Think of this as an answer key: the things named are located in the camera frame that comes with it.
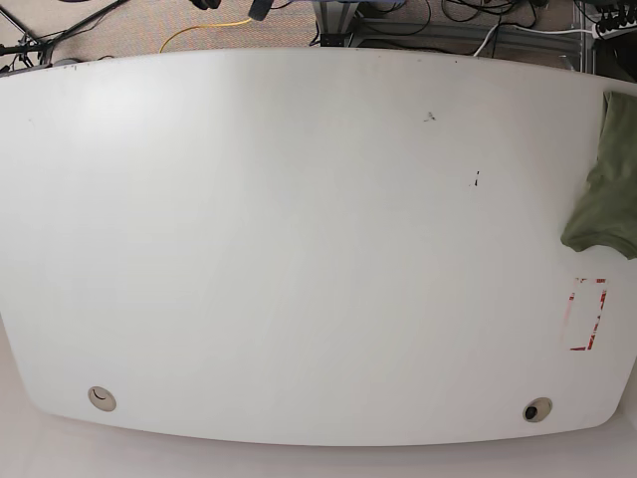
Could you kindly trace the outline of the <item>white power strip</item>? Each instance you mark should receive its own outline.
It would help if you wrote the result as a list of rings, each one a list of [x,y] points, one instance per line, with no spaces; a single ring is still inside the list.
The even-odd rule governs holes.
[[[636,6],[608,5],[600,8],[592,35],[596,39],[610,39],[636,31]]]

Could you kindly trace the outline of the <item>red tape rectangle marking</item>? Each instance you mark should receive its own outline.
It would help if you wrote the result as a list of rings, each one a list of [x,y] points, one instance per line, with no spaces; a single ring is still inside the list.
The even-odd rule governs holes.
[[[586,352],[593,347],[608,289],[604,278],[577,278],[569,296],[563,342],[572,352]]]

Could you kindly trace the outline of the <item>aluminium frame base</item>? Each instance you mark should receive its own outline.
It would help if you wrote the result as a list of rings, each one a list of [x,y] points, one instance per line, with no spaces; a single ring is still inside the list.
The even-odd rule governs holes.
[[[357,1],[312,1],[317,32],[311,46],[345,47],[353,38],[352,22],[359,7]]]

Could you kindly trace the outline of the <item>olive green T-shirt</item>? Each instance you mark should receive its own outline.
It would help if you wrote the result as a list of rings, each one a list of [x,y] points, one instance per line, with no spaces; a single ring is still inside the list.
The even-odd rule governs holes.
[[[605,246],[636,257],[636,98],[604,94],[597,162],[560,237],[576,252]]]

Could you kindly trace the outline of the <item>table grommet hole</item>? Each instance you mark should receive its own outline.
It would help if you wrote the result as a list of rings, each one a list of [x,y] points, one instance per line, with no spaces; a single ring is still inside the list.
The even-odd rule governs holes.
[[[114,395],[101,386],[92,386],[88,391],[90,403],[100,411],[113,412],[116,409]]]
[[[552,411],[552,401],[548,397],[539,397],[532,400],[523,410],[523,419],[530,423],[539,423],[545,420]]]

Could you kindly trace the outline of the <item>left table grommet hole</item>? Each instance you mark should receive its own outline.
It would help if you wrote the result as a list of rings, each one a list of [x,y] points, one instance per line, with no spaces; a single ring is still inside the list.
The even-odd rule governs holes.
[[[114,395],[101,386],[92,386],[88,391],[90,403],[100,411],[113,412],[116,409]]]

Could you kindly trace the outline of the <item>right table grommet hole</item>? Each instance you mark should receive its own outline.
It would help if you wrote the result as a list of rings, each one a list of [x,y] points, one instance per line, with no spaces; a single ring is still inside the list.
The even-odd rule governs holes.
[[[545,420],[552,411],[552,401],[548,397],[539,397],[532,400],[523,410],[523,419],[530,423],[539,423]]]

